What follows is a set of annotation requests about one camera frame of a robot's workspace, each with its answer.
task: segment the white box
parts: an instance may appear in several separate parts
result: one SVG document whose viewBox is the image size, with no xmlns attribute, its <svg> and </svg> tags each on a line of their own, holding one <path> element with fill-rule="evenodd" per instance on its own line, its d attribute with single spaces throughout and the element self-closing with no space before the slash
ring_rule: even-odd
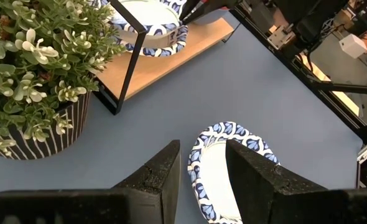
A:
<svg viewBox="0 0 367 224">
<path fill-rule="evenodd" d="M 367 51 L 366 44 L 363 40 L 353 34 L 350 34 L 340 40 L 340 47 L 342 51 L 353 58 L 358 58 Z"/>
</svg>

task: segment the potted plant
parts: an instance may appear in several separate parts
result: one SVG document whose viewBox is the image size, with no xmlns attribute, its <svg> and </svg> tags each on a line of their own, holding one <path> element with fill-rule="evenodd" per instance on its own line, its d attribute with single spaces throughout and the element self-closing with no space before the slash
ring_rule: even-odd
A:
<svg viewBox="0 0 367 224">
<path fill-rule="evenodd" d="M 94 72 L 125 51 L 112 13 L 88 0 L 0 0 L 0 156 L 40 159 L 77 139 Z"/>
</svg>

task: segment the wooden shelf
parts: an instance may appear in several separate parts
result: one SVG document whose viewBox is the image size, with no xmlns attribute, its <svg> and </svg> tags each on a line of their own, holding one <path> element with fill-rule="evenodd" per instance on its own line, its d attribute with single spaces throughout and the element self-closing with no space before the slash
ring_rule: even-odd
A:
<svg viewBox="0 0 367 224">
<path fill-rule="evenodd" d="M 233 28 L 224 19 L 205 26 L 190 24 L 187 45 L 181 52 L 170 57 L 139 56 L 125 100 L 215 45 L 232 32 Z M 122 54 L 120 57 L 115 56 L 113 61 L 107 64 L 107 68 L 98 74 L 98 78 L 117 97 L 120 96 L 130 59 L 130 53 Z"/>
</svg>

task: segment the wooden board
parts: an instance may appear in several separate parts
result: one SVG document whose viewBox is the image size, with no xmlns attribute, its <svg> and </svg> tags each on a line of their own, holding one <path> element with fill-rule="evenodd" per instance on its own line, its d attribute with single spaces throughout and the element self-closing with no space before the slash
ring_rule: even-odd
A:
<svg viewBox="0 0 367 224">
<path fill-rule="evenodd" d="M 190 24 L 187 45 L 181 52 L 170 57 L 139 56 L 125 100 L 215 45 L 232 32 L 233 28 L 224 19 L 205 26 Z M 107 69 L 98 74 L 98 78 L 117 97 L 120 96 L 130 58 L 130 53 L 122 54 L 120 57 L 115 56 L 113 61 L 107 64 Z"/>
<path fill-rule="evenodd" d="M 302 61 L 307 68 L 309 67 L 309 63 L 307 57 L 304 54 L 301 54 Z M 314 69 L 314 74 L 321 81 L 330 82 L 331 80 L 319 69 L 316 64 L 312 63 L 312 68 Z M 359 116 L 359 106 L 356 105 L 345 93 L 339 91 L 333 91 L 333 94 L 337 96 L 354 114 Z"/>
</svg>

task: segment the plant pot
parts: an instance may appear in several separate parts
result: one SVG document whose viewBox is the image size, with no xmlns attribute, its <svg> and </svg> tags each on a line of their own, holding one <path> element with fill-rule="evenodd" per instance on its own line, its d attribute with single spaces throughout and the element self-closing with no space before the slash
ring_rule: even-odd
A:
<svg viewBox="0 0 367 224">
<path fill-rule="evenodd" d="M 60 116 L 67 116 L 67 119 L 71 120 L 70 123 L 73 125 L 73 128 L 66 129 L 65 134 L 59 135 L 54 123 L 50 130 L 44 131 L 49 135 L 45 142 L 34 141 L 33 139 L 26 140 L 23 138 L 23 131 L 19 131 L 15 126 L 11 126 L 9 128 L 9 138 L 4 137 L 4 139 L 13 139 L 16 141 L 16 145 L 7 148 L 8 151 L 12 152 L 11 156 L 6 156 L 1 151 L 0 156 L 8 159 L 28 160 L 42 159 L 62 152 L 72 145 L 83 131 L 90 96 L 90 92 L 80 95 L 76 103 L 69 103 L 59 110 Z"/>
</svg>

